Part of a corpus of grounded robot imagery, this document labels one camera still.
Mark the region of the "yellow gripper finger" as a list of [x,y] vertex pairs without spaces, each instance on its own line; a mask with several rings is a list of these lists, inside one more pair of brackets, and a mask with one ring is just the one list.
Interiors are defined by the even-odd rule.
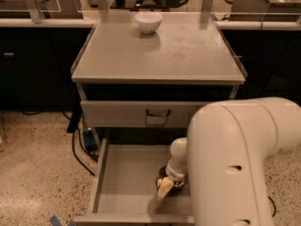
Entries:
[[157,179],[157,194],[158,200],[162,200],[168,192],[173,188],[174,181],[169,177],[158,178]]

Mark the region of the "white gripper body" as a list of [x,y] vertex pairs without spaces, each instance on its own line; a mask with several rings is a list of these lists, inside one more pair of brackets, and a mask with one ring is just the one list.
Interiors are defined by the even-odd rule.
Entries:
[[175,159],[170,159],[166,166],[166,175],[173,181],[179,182],[184,179],[187,174],[187,164],[179,162]]

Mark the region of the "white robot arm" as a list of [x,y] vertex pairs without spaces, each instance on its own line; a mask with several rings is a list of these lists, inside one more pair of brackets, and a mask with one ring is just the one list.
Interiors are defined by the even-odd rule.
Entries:
[[301,107],[290,100],[210,103],[171,144],[157,197],[187,177],[195,226],[274,226],[263,162],[300,143]]

